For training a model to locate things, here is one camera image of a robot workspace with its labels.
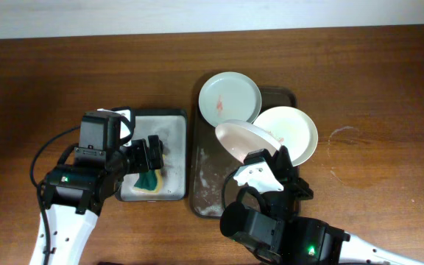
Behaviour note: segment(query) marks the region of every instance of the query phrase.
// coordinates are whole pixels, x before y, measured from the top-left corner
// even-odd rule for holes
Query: black tray
[[[261,112],[272,107],[296,107],[295,95],[286,88],[261,86],[263,99]],[[191,155],[191,184],[189,205],[202,218],[220,218],[222,207],[222,186],[225,178],[241,164],[219,143],[212,127],[196,109],[194,137]],[[236,181],[227,184],[225,202],[232,202],[239,191]]]

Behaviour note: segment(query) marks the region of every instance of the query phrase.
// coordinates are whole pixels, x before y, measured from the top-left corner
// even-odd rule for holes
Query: wood grain
[[[0,40],[0,264],[27,264],[36,150],[98,107],[178,107],[211,75],[292,89],[319,146],[301,166],[303,216],[424,261],[424,26]],[[42,178],[72,134],[47,149]],[[256,264],[179,202],[103,208],[81,264]]]

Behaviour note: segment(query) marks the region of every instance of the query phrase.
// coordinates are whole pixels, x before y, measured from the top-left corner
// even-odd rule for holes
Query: sponge
[[[133,186],[136,191],[149,194],[157,194],[163,186],[163,176],[161,170],[150,170],[147,173],[140,173],[137,182]]]

